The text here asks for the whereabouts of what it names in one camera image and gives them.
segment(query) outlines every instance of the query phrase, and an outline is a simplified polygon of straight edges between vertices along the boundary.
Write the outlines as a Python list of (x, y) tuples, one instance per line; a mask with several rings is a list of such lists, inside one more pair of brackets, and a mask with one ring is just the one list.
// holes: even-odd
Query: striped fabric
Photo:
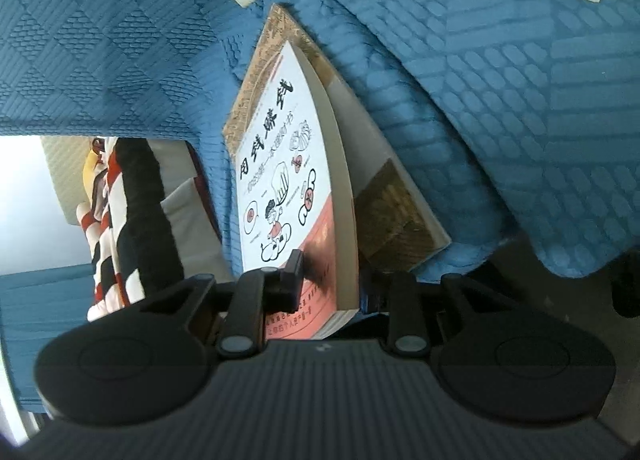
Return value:
[(77, 210), (94, 266), (89, 321), (194, 274), (232, 279), (186, 143), (110, 137), (93, 147), (92, 199)]

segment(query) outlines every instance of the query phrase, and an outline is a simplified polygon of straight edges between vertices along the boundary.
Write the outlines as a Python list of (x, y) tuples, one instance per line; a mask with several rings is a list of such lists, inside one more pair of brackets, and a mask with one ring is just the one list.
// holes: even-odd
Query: cartoon girl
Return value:
[(282, 224), (279, 222), (281, 214), (282, 207), (276, 211), (276, 202), (273, 199), (269, 200), (264, 216), (267, 218), (267, 221), (273, 225), (267, 236), (271, 240), (275, 240), (282, 232)]

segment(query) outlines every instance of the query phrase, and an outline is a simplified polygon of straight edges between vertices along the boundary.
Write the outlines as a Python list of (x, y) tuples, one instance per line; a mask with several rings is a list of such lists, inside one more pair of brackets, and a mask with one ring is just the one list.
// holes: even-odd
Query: blue textured fabric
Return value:
[(363, 101), (452, 236), (424, 280), (519, 226), (565, 276), (640, 235), (640, 0), (0, 0), (0, 133), (183, 138), (240, 270), (221, 129), (271, 3)]
[(94, 298), (94, 269), (64, 266), (0, 276), (2, 354), (21, 408), (44, 413), (33, 367), (52, 339), (86, 322)]

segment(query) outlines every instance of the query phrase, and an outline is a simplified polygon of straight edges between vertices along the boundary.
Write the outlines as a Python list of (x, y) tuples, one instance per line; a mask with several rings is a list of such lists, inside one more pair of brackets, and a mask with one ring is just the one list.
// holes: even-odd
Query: book cover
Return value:
[[(281, 5), (271, 7), (223, 129), (231, 159), (236, 161), (258, 98), (286, 42), (304, 52), (330, 100), (349, 168), (357, 240), (363, 256), (372, 266), (384, 270), (410, 270), (447, 247), (449, 235), (380, 129), (318, 46)], [(382, 237), (380, 228), (385, 229)]]
[(334, 206), (318, 111), (290, 43), (238, 148), (236, 189), (244, 270), (305, 253), (299, 310), (268, 316), (265, 336), (313, 337), (337, 311)]

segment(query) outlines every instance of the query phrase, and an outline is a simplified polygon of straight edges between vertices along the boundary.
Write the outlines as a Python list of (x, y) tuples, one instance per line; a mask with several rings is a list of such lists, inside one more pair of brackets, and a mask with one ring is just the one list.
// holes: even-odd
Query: blue curtain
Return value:
[(86, 323), (94, 300), (93, 267), (65, 266), (0, 276), (0, 339), (18, 405), (44, 413), (33, 380), (38, 352)]

